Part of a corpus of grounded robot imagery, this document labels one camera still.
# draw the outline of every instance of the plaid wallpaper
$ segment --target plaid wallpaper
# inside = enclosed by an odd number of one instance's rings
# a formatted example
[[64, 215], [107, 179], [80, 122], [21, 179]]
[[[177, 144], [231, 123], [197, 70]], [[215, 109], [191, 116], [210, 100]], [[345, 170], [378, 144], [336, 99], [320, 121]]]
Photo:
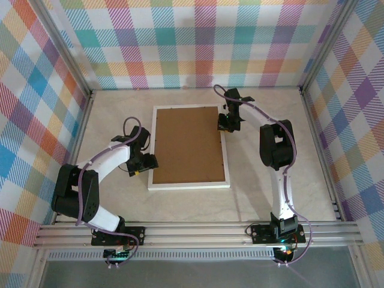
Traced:
[[308, 73], [311, 70], [314, 61], [316, 60], [316, 58], [320, 54], [321, 49], [323, 47], [323, 44], [324, 44], [325, 40], [327, 39], [327, 37], [329, 36], [329, 33], [331, 32], [331, 28], [334, 25], [334, 23], [335, 23], [338, 15], [339, 15], [342, 7], [343, 7], [343, 4], [346, 1], [347, 0], [337, 0], [337, 4], [334, 7], [331, 16], [328, 19], [328, 22], [327, 22], [327, 24], [326, 24], [326, 26], [325, 26], [325, 28], [324, 28], [320, 38], [317, 41], [315, 49], [312, 52], [310, 60], [307, 62], [307, 65], [305, 66], [303, 74], [301, 75], [301, 78], [300, 78], [300, 81], [299, 81], [299, 86], [302, 86], [304, 81], [305, 81], [305, 79], [307, 78]]
[[93, 88], [142, 89], [296, 86], [342, 1], [44, 2]]
[[347, 219], [384, 283], [384, 0], [360, 0], [310, 88]]
[[86, 97], [27, 0], [0, 7], [0, 287], [20, 287]]

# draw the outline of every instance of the metal plate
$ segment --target metal plate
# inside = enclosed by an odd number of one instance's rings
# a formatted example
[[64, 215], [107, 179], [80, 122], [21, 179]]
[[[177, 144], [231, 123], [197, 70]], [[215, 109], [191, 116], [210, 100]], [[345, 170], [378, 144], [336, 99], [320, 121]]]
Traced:
[[[125, 227], [124, 233], [136, 236], [136, 238], [140, 241], [139, 245], [144, 244], [145, 227], [143, 226]], [[92, 236], [91, 245], [92, 246], [127, 245], [128, 241], [130, 245], [136, 245], [136, 242], [133, 238], [128, 238], [126, 236], [115, 236], [115, 235], [105, 234], [103, 232], [94, 232]]]
[[[95, 261], [105, 260], [103, 249], [54, 249], [48, 261]], [[274, 258], [273, 248], [234, 248], [234, 249], [145, 249], [140, 248], [132, 260], [180, 260], [180, 261], [218, 261], [218, 260], [266, 260]], [[113, 256], [113, 260], [126, 257]]]
[[[252, 243], [253, 244], [274, 244], [276, 243], [275, 237], [271, 234], [269, 225], [252, 225], [251, 226]], [[298, 226], [298, 230], [294, 233], [298, 239], [298, 243], [305, 243], [305, 234], [302, 225]], [[290, 237], [281, 237], [282, 244], [296, 243], [295, 237], [291, 234]]]

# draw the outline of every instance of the black bracket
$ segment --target black bracket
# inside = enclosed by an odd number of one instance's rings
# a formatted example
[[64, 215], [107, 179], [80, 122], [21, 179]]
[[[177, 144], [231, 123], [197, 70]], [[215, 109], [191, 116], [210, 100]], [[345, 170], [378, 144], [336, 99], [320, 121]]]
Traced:
[[[237, 88], [228, 89], [224, 93], [224, 96], [234, 100], [241, 100], [243, 102], [254, 101], [254, 99], [249, 96], [241, 98]], [[241, 104], [241, 102], [226, 99], [226, 105], [224, 105], [223, 107], [228, 107], [228, 114], [219, 114], [217, 121], [217, 130], [228, 132], [240, 131], [240, 122], [244, 121], [243, 119], [241, 119], [239, 114], [239, 106]]]
[[251, 225], [252, 244], [295, 244], [305, 243], [305, 234], [302, 225], [298, 225], [297, 231], [276, 239], [270, 225]]
[[291, 262], [293, 260], [294, 252], [287, 254], [284, 251], [282, 251], [280, 248], [274, 248], [274, 255], [276, 263], [281, 262]]
[[[111, 141], [125, 142], [129, 139], [132, 139], [139, 132], [139, 126], [135, 126], [132, 129], [130, 135], [127, 136], [116, 136], [111, 139]], [[156, 156], [150, 153], [143, 154], [142, 149], [145, 146], [148, 138], [151, 137], [151, 134], [147, 129], [142, 127], [141, 133], [138, 138], [129, 143], [130, 147], [130, 158], [126, 162], [129, 176], [135, 176], [138, 173], [147, 171], [149, 169], [158, 168], [158, 163]]]
[[[139, 240], [139, 246], [144, 244], [145, 239], [145, 227], [143, 226], [129, 226], [124, 227], [119, 231], [119, 233], [131, 234], [136, 236]], [[136, 245], [134, 239], [126, 236], [116, 236], [111, 234], [106, 234], [101, 231], [92, 231], [92, 246], [121, 246], [121, 245]]]

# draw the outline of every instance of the cork board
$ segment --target cork board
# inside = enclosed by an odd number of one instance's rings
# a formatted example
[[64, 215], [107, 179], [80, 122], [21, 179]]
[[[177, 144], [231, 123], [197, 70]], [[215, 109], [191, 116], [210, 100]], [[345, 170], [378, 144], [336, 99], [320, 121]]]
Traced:
[[229, 174], [225, 139], [217, 130], [220, 107], [154, 107], [151, 153], [159, 168], [150, 170], [149, 190], [226, 188]]

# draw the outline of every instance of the purple cable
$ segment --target purple cable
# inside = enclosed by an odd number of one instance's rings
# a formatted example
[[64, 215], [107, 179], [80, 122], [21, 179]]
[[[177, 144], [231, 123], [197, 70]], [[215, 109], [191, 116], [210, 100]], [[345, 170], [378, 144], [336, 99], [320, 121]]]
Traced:
[[[94, 161], [96, 161], [99, 157], [103, 156], [105, 153], [111, 151], [111, 150], [114, 150], [116, 148], [119, 148], [119, 147], [122, 147], [122, 146], [125, 146], [126, 144], [128, 143], [131, 143], [133, 141], [135, 141], [138, 136], [140, 135], [141, 131], [142, 131], [142, 124], [140, 122], [140, 120], [138, 120], [136, 117], [128, 117], [127, 119], [125, 119], [124, 121], [124, 126], [125, 126], [125, 123], [127, 123], [128, 120], [130, 119], [134, 119], [137, 121], [137, 123], [139, 124], [139, 130], [137, 132], [137, 134], [132, 137], [131, 139], [125, 141], [125, 142], [122, 142], [120, 144], [117, 144], [113, 147], [109, 147], [107, 149], [104, 149], [103, 151], [99, 152], [97, 155], [93, 156], [90, 161], [88, 163], [86, 163], [83, 167], [83, 169], [80, 171], [80, 175], [79, 175], [79, 181], [77, 183], [77, 186], [78, 186], [78, 190], [79, 190], [79, 215], [77, 216], [77, 221], [76, 221], [76, 226], [78, 226], [81, 222], [82, 222], [82, 217], [83, 217], [83, 193], [82, 193], [82, 179], [83, 179], [83, 174], [85, 172], [85, 170], [90, 166], [92, 165], [92, 163]], [[137, 252], [137, 249], [139, 249], [139, 240], [137, 237], [135, 237], [134, 235], [131, 235], [131, 234], [126, 234], [126, 233], [117, 233], [117, 232], [111, 232], [111, 231], [106, 231], [106, 230], [103, 230], [103, 229], [99, 229], [95, 226], [92, 226], [88, 223], [85, 223], [86, 226], [88, 227], [92, 227], [93, 229], [97, 229], [103, 233], [107, 233], [107, 234], [110, 234], [110, 235], [117, 235], [117, 236], [127, 236], [127, 237], [131, 237], [135, 240], [136, 242], [136, 248], [135, 248], [135, 251], [134, 253], [131, 254], [130, 257], [128, 257], [126, 260], [124, 260], [123, 262], [120, 263], [120, 265], [123, 265], [124, 263], [126, 263], [129, 259], [131, 259]]]
[[293, 148], [293, 160], [292, 162], [284, 169], [284, 172], [283, 172], [283, 176], [284, 176], [284, 197], [285, 197], [285, 200], [286, 200], [286, 203], [289, 207], [289, 209], [294, 213], [296, 214], [298, 217], [302, 218], [305, 222], [308, 223], [308, 226], [310, 228], [310, 239], [308, 241], [308, 244], [307, 246], [304, 248], [304, 251], [293, 261], [289, 262], [289, 263], [295, 263], [297, 262], [298, 260], [300, 260], [304, 254], [308, 251], [310, 245], [311, 245], [311, 242], [312, 242], [312, 226], [311, 226], [311, 223], [310, 221], [305, 218], [304, 216], [300, 215], [299, 213], [297, 213], [295, 211], [295, 209], [291, 206], [290, 204], [290, 199], [288, 198], [288, 190], [287, 190], [287, 181], [288, 181], [288, 178], [287, 178], [287, 172], [288, 170], [293, 166], [293, 164], [295, 163], [296, 161], [296, 156], [297, 156], [297, 150], [296, 150], [296, 144], [295, 144], [295, 141], [293, 139], [293, 136], [291, 135], [290, 131], [288, 130], [287, 127], [285, 127], [285, 125], [283, 123], [281, 123], [280, 121], [277, 121], [271, 117], [269, 117], [269, 115], [267, 113], [265, 113], [262, 109], [258, 108], [257, 106], [249, 103], [249, 102], [246, 102], [246, 101], [242, 101], [242, 100], [238, 100], [238, 99], [232, 99], [232, 98], [229, 98], [229, 97], [226, 97], [225, 95], [219, 93], [216, 88], [220, 88], [225, 92], [227, 92], [224, 87], [222, 87], [221, 85], [214, 85], [214, 91], [217, 95], [219, 95], [220, 97], [226, 99], [226, 100], [229, 100], [229, 101], [233, 101], [233, 102], [239, 102], [239, 103], [242, 103], [242, 104], [245, 104], [245, 105], [248, 105], [250, 107], [252, 107], [253, 109], [255, 109], [256, 111], [258, 111], [261, 115], [263, 115], [268, 121], [271, 121], [271, 122], [274, 122], [276, 124], [278, 124], [288, 135], [288, 138], [292, 144], [292, 148]]

